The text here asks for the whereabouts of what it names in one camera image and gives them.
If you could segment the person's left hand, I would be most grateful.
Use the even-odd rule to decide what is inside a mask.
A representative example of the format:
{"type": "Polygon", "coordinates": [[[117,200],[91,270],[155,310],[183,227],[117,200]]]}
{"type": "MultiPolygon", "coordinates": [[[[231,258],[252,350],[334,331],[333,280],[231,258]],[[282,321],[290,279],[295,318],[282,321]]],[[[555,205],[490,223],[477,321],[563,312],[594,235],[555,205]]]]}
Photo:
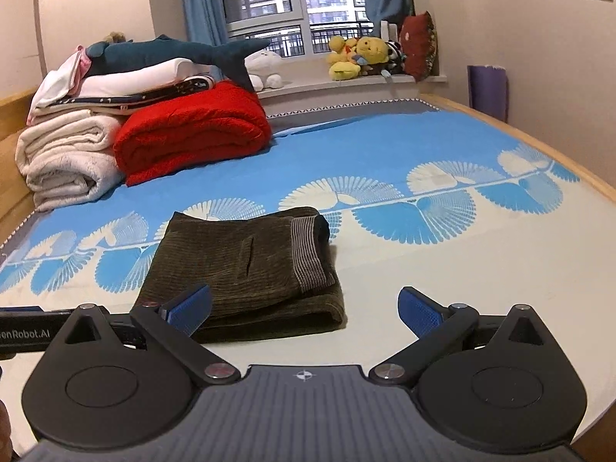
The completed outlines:
{"type": "Polygon", "coordinates": [[[0,462],[9,462],[13,456],[12,429],[6,406],[0,402],[0,462]]]}

